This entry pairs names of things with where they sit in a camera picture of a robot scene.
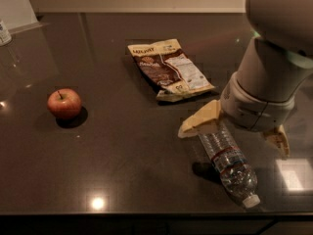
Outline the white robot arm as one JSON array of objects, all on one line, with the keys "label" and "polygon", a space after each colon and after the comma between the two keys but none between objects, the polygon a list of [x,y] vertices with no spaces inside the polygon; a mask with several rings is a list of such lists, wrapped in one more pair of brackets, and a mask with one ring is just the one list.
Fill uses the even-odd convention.
[{"label": "white robot arm", "polygon": [[283,155],[290,154],[284,122],[299,86],[312,74],[313,0],[246,0],[255,30],[237,71],[220,98],[188,117],[178,136],[214,133],[222,118],[261,132]]}]

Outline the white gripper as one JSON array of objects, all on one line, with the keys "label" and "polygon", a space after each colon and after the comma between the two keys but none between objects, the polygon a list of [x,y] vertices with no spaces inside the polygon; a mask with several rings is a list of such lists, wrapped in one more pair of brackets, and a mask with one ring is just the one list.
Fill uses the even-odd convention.
[{"label": "white gripper", "polygon": [[220,101],[212,100],[185,119],[178,130],[178,137],[217,132],[222,109],[223,115],[233,124],[248,131],[264,131],[264,139],[282,157],[288,157],[290,144],[283,123],[293,107],[293,97],[286,102],[268,102],[252,97],[238,83],[238,73],[235,72],[224,88]]}]

